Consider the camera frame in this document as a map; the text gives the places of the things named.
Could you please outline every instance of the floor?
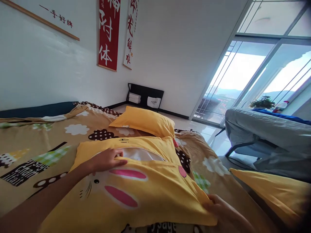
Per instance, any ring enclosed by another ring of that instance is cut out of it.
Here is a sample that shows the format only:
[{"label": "floor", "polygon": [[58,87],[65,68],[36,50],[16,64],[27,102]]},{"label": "floor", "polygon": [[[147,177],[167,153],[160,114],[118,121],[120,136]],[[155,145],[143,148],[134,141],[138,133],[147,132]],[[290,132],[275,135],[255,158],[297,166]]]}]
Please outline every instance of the floor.
[{"label": "floor", "polygon": [[[127,105],[122,105],[120,107],[114,108],[113,110],[123,113],[125,111],[126,106]],[[218,155],[223,165],[227,169],[234,168],[234,169],[245,170],[244,168],[247,168],[247,167],[243,164],[246,164],[247,166],[255,169],[253,165],[253,162],[256,161],[255,157],[247,156],[247,155],[240,155],[240,154],[236,154],[233,152],[230,155],[230,157],[233,159],[236,159],[237,161],[232,161],[232,160],[229,161],[224,156],[227,153],[227,151],[231,148],[231,143],[227,137],[226,131],[222,132],[217,137],[215,137],[215,135],[221,130],[220,128],[217,128],[212,125],[205,125],[202,123],[182,119],[182,118],[172,116],[169,114],[165,114],[165,113],[161,113],[161,112],[159,113],[161,115],[164,115],[172,119],[175,122],[175,128],[177,129],[187,129],[187,130],[193,129],[194,131],[197,131],[200,134],[202,134],[207,144],[215,151],[215,153]]]}]

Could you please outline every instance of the bedsheet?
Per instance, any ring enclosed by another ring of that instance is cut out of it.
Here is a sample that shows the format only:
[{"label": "bedsheet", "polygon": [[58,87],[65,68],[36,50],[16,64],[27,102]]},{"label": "bedsheet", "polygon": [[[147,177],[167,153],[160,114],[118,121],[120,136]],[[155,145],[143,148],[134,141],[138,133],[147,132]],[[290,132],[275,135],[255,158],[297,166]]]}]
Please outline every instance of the bedsheet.
[{"label": "bedsheet", "polygon": [[[83,102],[65,115],[0,119],[0,216],[65,176],[74,163],[80,142],[152,136],[130,128],[109,127],[119,115]],[[187,174],[205,192],[217,194],[231,204],[258,232],[277,232],[199,133],[176,129],[175,135],[179,144],[176,155],[183,161]],[[238,232],[226,223],[206,227],[169,222],[136,229],[127,225],[122,232],[201,233],[228,229]]]}]

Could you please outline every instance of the yellow pillowcase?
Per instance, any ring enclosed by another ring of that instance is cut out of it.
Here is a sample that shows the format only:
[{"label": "yellow pillowcase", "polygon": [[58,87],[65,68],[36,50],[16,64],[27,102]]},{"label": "yellow pillowcase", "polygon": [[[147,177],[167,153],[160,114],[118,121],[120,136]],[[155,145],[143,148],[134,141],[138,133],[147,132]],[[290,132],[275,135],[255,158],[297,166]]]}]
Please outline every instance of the yellow pillowcase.
[{"label": "yellow pillowcase", "polygon": [[125,112],[109,126],[127,127],[151,133],[156,137],[175,138],[175,123],[171,119],[151,110],[127,106]]},{"label": "yellow pillowcase", "polygon": [[180,162],[170,162],[176,157],[171,138],[82,142],[73,168],[109,147],[148,150],[166,161],[117,157],[128,163],[97,172],[95,176],[90,174],[80,181],[48,215],[40,232],[120,233],[127,224],[142,227],[156,222],[217,224],[215,216],[201,205],[211,202],[206,193],[187,175]]},{"label": "yellow pillowcase", "polygon": [[260,196],[288,227],[296,227],[309,202],[311,185],[287,177],[230,169]]}]

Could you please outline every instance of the hand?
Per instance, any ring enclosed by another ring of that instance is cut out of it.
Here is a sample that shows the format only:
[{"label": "hand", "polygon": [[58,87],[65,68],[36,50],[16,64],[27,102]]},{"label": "hand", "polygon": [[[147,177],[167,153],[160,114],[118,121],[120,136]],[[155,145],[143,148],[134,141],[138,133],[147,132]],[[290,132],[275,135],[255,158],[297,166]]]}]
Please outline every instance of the hand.
[{"label": "hand", "polygon": [[241,215],[235,208],[226,203],[218,195],[208,194],[207,196],[211,201],[213,201],[213,204],[204,203],[202,206],[208,212],[214,214],[218,219],[232,221],[235,220],[237,216]]},{"label": "hand", "polygon": [[85,165],[90,173],[95,174],[95,172],[103,172],[127,164],[127,160],[115,160],[117,154],[123,157],[123,150],[108,148],[86,161]]},{"label": "hand", "polygon": [[202,206],[210,213],[214,214],[220,221],[231,222],[240,232],[255,233],[255,229],[250,222],[236,211],[231,205],[226,203],[219,196],[214,194],[207,195],[211,203],[204,203]]}]

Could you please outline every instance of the dark blue cushion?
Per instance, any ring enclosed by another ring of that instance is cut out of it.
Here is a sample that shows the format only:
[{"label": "dark blue cushion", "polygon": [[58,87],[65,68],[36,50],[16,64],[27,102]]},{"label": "dark blue cushion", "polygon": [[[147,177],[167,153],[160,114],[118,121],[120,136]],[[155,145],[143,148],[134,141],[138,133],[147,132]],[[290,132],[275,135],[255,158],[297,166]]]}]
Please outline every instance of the dark blue cushion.
[{"label": "dark blue cushion", "polygon": [[0,118],[54,117],[69,113],[75,107],[73,103],[74,102],[62,102],[39,107],[5,110],[0,112]]},{"label": "dark blue cushion", "polygon": [[280,117],[280,118],[291,120],[291,121],[296,121],[296,122],[306,124],[306,125],[311,125],[311,121],[306,121],[306,120],[303,120],[303,119],[296,117],[296,116],[288,116],[288,115],[284,115],[284,114],[280,114],[280,113],[273,113],[273,112],[269,112],[268,110],[260,109],[260,108],[253,109],[253,111],[272,115],[275,117]]}]

